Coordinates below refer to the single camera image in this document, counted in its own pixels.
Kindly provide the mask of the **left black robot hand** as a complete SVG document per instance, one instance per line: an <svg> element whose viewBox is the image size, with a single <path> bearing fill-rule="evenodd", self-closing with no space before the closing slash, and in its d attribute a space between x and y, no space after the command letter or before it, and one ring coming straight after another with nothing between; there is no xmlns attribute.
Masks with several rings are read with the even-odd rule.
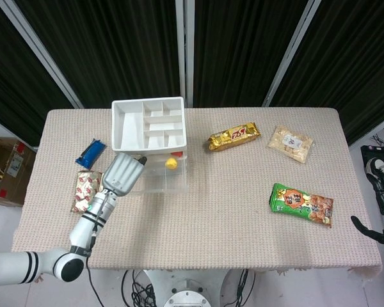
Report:
<svg viewBox="0 0 384 307"><path fill-rule="evenodd" d="M147 158L136 159L126 153L119 153L103 175L103 188L118 197L130 193L135 183L143 173Z"/></svg>

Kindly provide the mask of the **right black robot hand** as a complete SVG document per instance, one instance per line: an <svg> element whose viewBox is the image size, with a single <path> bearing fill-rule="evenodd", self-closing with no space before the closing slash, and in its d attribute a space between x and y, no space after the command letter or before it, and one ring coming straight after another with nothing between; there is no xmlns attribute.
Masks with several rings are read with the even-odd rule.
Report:
<svg viewBox="0 0 384 307"><path fill-rule="evenodd" d="M360 233L384 245L384 162L378 158L368 160L365 167L365 174L376 195L383 231L380 233L368 229L356 216L351 216L351 221Z"/></svg>

